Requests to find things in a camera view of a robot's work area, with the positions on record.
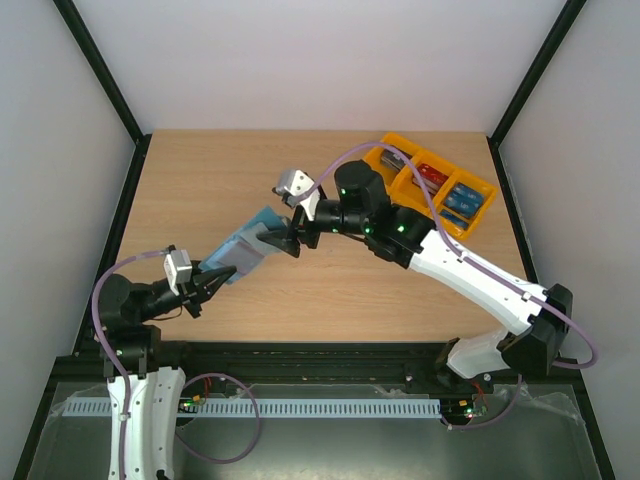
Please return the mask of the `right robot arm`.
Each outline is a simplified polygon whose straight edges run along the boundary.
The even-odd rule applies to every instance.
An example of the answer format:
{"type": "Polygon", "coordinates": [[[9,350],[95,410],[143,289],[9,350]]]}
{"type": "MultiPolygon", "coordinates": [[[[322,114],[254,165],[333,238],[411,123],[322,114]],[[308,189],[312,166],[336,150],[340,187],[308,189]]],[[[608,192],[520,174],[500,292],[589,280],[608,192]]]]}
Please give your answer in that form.
{"type": "Polygon", "coordinates": [[[549,373],[568,333],[562,318],[571,312],[573,295],[567,288],[526,282],[444,240],[428,216],[393,203],[382,176],[362,160],[339,166],[334,181],[339,197],[331,200],[303,171],[285,172],[275,193],[288,205],[296,195],[306,198],[286,226],[260,233],[258,240],[298,257],[301,246],[316,248],[323,233],[353,237],[378,258],[431,277],[490,313],[500,329],[455,338],[442,351],[436,379],[447,391],[493,371],[549,373]]]}

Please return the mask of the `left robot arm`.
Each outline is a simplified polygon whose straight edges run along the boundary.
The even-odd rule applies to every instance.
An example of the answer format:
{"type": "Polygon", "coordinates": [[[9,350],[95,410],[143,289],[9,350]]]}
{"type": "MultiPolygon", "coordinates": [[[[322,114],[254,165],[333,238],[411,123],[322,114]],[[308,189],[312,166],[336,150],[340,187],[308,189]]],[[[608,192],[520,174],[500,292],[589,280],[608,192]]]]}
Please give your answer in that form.
{"type": "Polygon", "coordinates": [[[153,320],[176,309],[200,316],[204,303],[236,272],[203,271],[172,286],[167,279],[134,283],[110,271],[92,296],[111,406],[111,479],[172,479],[178,403],[186,375],[181,342],[164,342],[153,320]]]}

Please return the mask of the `blue leather card holder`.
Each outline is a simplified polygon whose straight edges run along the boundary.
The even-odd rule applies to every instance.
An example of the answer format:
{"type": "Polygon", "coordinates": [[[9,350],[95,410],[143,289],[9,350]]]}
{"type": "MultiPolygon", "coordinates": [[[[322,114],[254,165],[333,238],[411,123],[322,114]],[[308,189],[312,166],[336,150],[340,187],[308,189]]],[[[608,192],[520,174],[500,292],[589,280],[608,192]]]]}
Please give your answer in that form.
{"type": "Polygon", "coordinates": [[[198,268],[205,272],[235,266],[236,273],[227,281],[231,285],[249,275],[267,256],[281,253],[278,248],[259,240],[258,235],[286,230],[287,227],[287,222],[271,207],[264,207],[202,260],[198,268]]]}

